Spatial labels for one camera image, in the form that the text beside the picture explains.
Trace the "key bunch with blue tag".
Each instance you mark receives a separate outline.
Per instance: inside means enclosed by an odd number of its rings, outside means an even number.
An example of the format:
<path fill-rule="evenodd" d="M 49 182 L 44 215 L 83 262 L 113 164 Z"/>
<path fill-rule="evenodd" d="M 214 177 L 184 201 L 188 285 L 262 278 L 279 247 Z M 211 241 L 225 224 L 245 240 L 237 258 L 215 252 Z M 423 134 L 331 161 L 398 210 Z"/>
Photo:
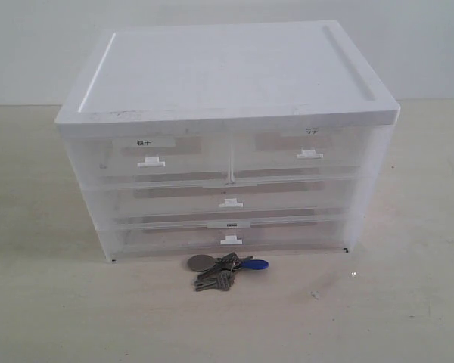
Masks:
<path fill-rule="evenodd" d="M 187 267 L 197 273 L 193 283 L 194 290 L 229 291 L 235 282 L 235 274 L 242 270 L 262 271 L 269 267 L 269 262 L 255 259 L 253 256 L 240 257 L 237 253 L 229 253 L 216 258 L 206 254 L 190 257 Z"/>

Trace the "clear top right drawer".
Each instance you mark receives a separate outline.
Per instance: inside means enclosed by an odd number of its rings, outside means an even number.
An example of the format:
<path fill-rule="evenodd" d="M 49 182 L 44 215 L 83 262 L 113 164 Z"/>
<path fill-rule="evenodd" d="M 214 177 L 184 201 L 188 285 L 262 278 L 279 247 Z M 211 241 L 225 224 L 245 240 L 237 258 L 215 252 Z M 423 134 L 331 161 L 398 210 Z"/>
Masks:
<path fill-rule="evenodd" d="M 320 128 L 236 135 L 233 174 L 246 178 L 262 170 L 359 166 L 373 129 Z"/>

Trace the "clear bottom wide drawer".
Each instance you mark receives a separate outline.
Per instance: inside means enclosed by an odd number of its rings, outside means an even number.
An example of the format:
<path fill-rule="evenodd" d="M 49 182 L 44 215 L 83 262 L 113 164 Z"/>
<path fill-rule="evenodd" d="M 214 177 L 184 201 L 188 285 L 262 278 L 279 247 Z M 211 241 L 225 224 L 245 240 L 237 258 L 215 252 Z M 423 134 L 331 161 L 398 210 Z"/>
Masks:
<path fill-rule="evenodd" d="M 349 249 L 353 239 L 343 219 L 282 221 L 227 228 L 135 228 L 116 231 L 120 252 L 127 256 L 165 256 L 234 251 Z"/>

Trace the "white plastic drawer cabinet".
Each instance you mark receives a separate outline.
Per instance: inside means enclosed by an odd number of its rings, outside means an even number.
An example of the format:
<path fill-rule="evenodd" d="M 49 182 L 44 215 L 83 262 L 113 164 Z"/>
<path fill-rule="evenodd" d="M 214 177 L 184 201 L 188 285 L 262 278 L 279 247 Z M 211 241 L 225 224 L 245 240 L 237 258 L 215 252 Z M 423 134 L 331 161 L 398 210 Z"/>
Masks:
<path fill-rule="evenodd" d="M 82 68 L 55 123 L 105 257 L 120 252 L 116 231 L 343 219 L 359 239 L 366 206 L 400 106 L 333 20 L 158 26 L 106 32 Z M 262 170 L 233 174 L 236 135 L 320 128 L 373 129 L 359 166 Z M 141 136 L 223 135 L 226 173 L 104 176 L 101 144 Z M 107 211 L 110 191 L 136 188 L 225 188 L 274 182 L 356 179 L 345 207 L 144 217 L 119 223 Z"/>

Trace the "clear top left drawer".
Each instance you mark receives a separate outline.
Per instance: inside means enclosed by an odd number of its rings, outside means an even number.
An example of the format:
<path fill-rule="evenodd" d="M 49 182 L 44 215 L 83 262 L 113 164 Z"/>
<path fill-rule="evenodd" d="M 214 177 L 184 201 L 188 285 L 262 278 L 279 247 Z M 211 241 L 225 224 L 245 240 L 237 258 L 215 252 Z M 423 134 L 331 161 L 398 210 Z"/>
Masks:
<path fill-rule="evenodd" d="M 101 144 L 96 165 L 104 176 L 226 173 L 230 155 L 223 135 L 141 136 Z"/>

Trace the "clear wide drawer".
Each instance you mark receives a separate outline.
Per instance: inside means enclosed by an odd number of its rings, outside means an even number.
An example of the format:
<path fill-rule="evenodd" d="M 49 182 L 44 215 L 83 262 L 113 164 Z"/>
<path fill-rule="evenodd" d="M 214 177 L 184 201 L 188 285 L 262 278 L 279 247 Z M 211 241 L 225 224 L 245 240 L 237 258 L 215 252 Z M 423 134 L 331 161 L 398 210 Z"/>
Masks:
<path fill-rule="evenodd" d="M 110 191 L 107 211 L 119 223 L 144 217 L 278 209 L 340 208 L 350 204 L 356 179 L 325 179 L 204 188 L 136 188 Z"/>
<path fill-rule="evenodd" d="M 135 228 L 116 231 L 120 252 L 127 256 L 165 256 L 234 251 L 349 249 L 353 239 L 343 219 L 282 221 L 227 228 Z"/>

